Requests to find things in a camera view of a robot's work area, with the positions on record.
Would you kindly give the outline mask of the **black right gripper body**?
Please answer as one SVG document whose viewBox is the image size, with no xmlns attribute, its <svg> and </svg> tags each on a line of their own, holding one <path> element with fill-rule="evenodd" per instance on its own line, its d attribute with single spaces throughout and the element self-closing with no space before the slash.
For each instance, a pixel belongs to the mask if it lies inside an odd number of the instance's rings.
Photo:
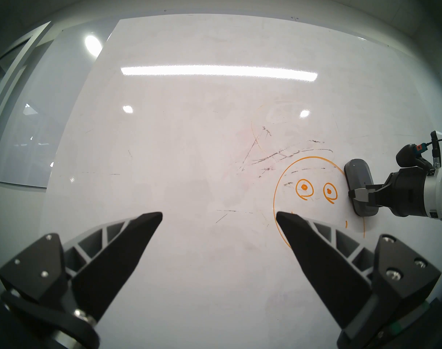
<svg viewBox="0 0 442 349">
<path fill-rule="evenodd" d="M 434 217 L 425 208 L 425 182 L 434 176 L 434 169 L 403 168 L 391 173 L 384 184 L 367 185 L 366 215 L 374 216 L 379 207 L 387 207 L 395 216 Z"/>
</svg>

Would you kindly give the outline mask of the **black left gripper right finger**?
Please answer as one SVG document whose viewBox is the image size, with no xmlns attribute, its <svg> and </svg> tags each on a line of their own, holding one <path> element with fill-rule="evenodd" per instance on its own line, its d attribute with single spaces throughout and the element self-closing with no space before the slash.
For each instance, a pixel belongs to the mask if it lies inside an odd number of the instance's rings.
<svg viewBox="0 0 442 349">
<path fill-rule="evenodd" d="M 441 272 L 390 234 L 369 249 L 334 225 L 277 212 L 276 222 L 341 328 L 338 348 L 438 348 L 441 304 L 427 301 Z"/>
</svg>

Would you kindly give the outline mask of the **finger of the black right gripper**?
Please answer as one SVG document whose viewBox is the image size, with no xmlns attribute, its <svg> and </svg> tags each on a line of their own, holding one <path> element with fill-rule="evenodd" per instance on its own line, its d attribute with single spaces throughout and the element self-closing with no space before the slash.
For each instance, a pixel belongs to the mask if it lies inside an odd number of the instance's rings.
<svg viewBox="0 0 442 349">
<path fill-rule="evenodd" d="M 350 189 L 348 197 L 354 207 L 366 207 L 369 203 L 369 190 L 366 187 Z"/>
</svg>

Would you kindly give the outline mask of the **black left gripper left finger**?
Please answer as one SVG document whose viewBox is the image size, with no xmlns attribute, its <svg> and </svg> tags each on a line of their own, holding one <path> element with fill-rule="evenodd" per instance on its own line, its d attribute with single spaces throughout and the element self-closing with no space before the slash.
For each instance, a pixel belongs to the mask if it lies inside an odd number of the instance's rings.
<svg viewBox="0 0 442 349">
<path fill-rule="evenodd" d="M 161 212 L 102 224 L 62 243 L 47 233 L 0 268 L 7 292 L 60 312 L 100 321 L 136 269 L 163 219 Z"/>
</svg>

